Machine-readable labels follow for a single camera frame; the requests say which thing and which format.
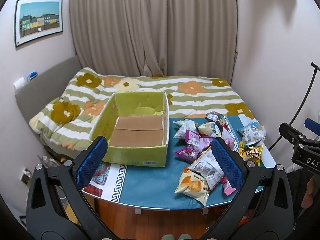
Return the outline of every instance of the wall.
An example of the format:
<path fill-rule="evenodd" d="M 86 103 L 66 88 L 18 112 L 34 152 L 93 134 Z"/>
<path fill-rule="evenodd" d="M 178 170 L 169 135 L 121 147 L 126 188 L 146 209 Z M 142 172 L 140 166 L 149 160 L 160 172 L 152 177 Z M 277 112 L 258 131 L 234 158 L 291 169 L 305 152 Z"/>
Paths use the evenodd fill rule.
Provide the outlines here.
<path fill-rule="evenodd" d="M 320 66 L 320 11 L 313 0 L 238 0 L 238 57 L 231 86 L 266 127 L 265 144 L 289 123 L 311 80 L 311 61 Z M 320 110 L 320 73 L 293 127 L 309 138 L 308 117 Z M 292 145 L 281 139 L 271 151 L 276 162 L 291 165 Z"/>
<path fill-rule="evenodd" d="M 20 181 L 23 168 L 33 171 L 43 147 L 23 119 L 14 98 L 13 83 L 31 71 L 41 73 L 75 55 L 69 20 L 69 0 L 63 0 L 63 33 L 39 38 L 17 49 L 13 22 L 17 0 L 7 0 L 0 12 L 0 193 L 24 212 L 28 187 Z"/>

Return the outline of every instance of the headboard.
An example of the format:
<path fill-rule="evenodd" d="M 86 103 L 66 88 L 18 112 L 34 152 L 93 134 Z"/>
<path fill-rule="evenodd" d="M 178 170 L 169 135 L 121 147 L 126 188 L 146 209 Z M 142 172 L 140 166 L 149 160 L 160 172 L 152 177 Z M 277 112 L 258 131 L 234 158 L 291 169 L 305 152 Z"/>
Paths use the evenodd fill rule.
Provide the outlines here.
<path fill-rule="evenodd" d="M 20 88 L 14 96 L 24 119 L 29 122 L 47 103 L 61 96 L 69 81 L 81 69 L 78 57 L 74 56 L 51 67 Z"/>

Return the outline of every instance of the painting of colorful houses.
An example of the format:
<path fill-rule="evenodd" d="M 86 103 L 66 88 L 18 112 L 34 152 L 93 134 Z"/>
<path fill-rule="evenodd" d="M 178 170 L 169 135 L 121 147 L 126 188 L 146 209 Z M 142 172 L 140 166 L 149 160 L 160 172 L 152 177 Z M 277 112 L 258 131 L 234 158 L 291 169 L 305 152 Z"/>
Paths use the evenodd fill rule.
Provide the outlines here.
<path fill-rule="evenodd" d="M 15 14 L 16 46 L 62 31 L 62 0 L 17 1 Z"/>

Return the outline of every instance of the hand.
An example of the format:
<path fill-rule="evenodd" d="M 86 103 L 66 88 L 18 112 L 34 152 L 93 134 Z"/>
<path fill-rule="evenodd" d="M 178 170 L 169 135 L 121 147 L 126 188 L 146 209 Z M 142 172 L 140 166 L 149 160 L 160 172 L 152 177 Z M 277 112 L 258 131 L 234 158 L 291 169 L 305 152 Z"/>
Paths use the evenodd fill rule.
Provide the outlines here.
<path fill-rule="evenodd" d="M 302 208 L 309 208 L 312 204 L 313 204 L 313 190 L 315 188 L 315 182 L 313 180 L 313 177 L 309 180 L 308 184 L 307 184 L 307 191 L 303 197 L 303 200 L 301 202 L 301 207 Z"/>

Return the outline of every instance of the yellow snack bag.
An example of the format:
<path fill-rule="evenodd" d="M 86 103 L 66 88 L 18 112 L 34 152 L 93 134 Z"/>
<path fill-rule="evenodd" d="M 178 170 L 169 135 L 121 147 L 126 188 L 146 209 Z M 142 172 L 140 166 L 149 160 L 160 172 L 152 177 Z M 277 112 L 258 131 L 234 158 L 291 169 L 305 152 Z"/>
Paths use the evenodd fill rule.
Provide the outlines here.
<path fill-rule="evenodd" d="M 254 147 L 248 146 L 244 144 L 244 142 L 240 142 L 239 154 L 245 161 L 253 161 L 260 166 L 262 147 L 262 144 Z"/>
<path fill-rule="evenodd" d="M 202 205 L 206 205 L 209 188 L 205 179 L 185 168 L 179 180 L 179 185 L 175 193 L 183 193 L 199 201 Z"/>

